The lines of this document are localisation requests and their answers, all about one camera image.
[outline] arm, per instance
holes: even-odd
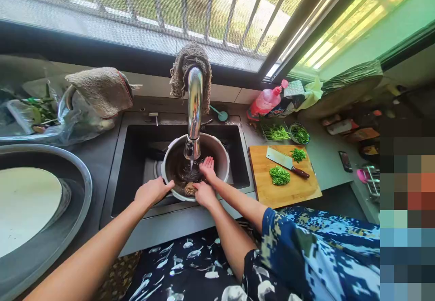
[[[121,214],[62,263],[25,300],[90,300],[137,223],[172,187],[173,181],[165,186],[161,177],[141,186],[135,200]]]
[[[255,225],[261,233],[263,226],[263,215],[267,207],[243,192],[223,182],[214,172],[214,160],[208,157],[204,163],[199,165],[199,169],[204,174],[208,182],[216,189],[225,201],[237,210],[244,218]]]
[[[194,187],[198,189],[195,198],[212,215],[228,263],[241,282],[245,256],[257,247],[240,225],[227,213],[208,184],[205,182],[195,183]]]

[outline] faucet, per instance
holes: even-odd
[[[201,104],[203,100],[203,73],[193,67],[188,76],[188,129],[184,145],[184,157],[194,161],[201,155],[199,130],[201,128]]]

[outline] kitchen sink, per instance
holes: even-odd
[[[204,116],[203,122],[210,117]],[[135,197],[136,190],[150,179],[161,174],[161,161],[157,161],[151,148],[166,152],[168,145],[187,133],[187,117],[181,114],[159,115],[159,125],[145,122],[140,112],[126,112],[121,122],[118,143],[111,168],[109,185],[103,207],[101,226],[120,214]],[[254,191],[252,177],[248,171],[249,160],[238,116],[230,116],[227,124],[212,122],[202,132],[218,138],[230,157],[228,183],[244,193]],[[189,207],[197,203],[180,201],[169,193],[151,208],[144,218],[162,215]]]

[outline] countertop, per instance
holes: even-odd
[[[247,147],[254,145],[285,144],[277,142],[267,143],[262,136],[258,135],[255,129],[248,124],[246,118],[247,105],[230,103],[212,104],[214,106],[225,104],[230,115],[237,115],[241,118]],[[146,96],[136,97],[134,106],[129,111],[137,112],[143,107],[145,107],[146,112],[165,113],[169,111],[170,113],[187,113],[186,101],[183,103],[183,101],[179,99]],[[296,121],[296,119],[290,115],[285,119],[285,121],[287,123],[292,123]],[[307,145],[307,151],[321,190],[329,189],[344,183],[350,183],[367,219],[370,222],[378,224],[379,205],[370,201],[367,188],[358,180],[356,175],[356,169],[366,163],[366,161],[359,156],[356,146],[347,143],[341,137],[330,136],[316,120],[299,121],[307,128],[311,136],[311,141]],[[115,154],[120,123],[121,117],[119,117],[115,128],[111,131],[84,143],[65,148],[81,158],[87,165],[92,176],[94,188],[92,192],[91,206],[81,229],[66,251],[47,273],[54,270],[61,262],[80,248],[86,241],[95,235],[99,229],[101,229],[100,218],[109,182],[111,164]],[[347,173],[343,170],[338,154],[339,150],[348,153],[354,169],[353,173]],[[248,193],[248,195],[255,198],[255,192]],[[221,202],[233,217],[240,217],[240,214],[238,214],[225,201]],[[177,225],[178,228],[175,228],[174,223],[180,224],[181,220],[188,221],[189,225]],[[187,227],[186,229],[180,230],[180,228],[185,226]],[[143,219],[133,231],[132,236],[122,250],[121,255],[160,244],[180,236],[188,235],[211,226],[214,226],[211,216],[206,209],[200,206]]]

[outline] wooden cutting board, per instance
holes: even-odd
[[[249,158],[254,174],[255,190],[260,203],[271,208],[278,208],[322,196],[322,191],[320,191],[308,153],[307,158],[299,164],[293,161],[293,166],[307,172],[309,178],[304,179],[284,167],[290,173],[290,182],[284,186],[275,186],[272,183],[269,170],[278,164],[266,157],[267,147],[249,147]],[[280,145],[271,147],[290,157],[290,152],[295,148],[303,149],[306,152],[305,147],[302,146]]]

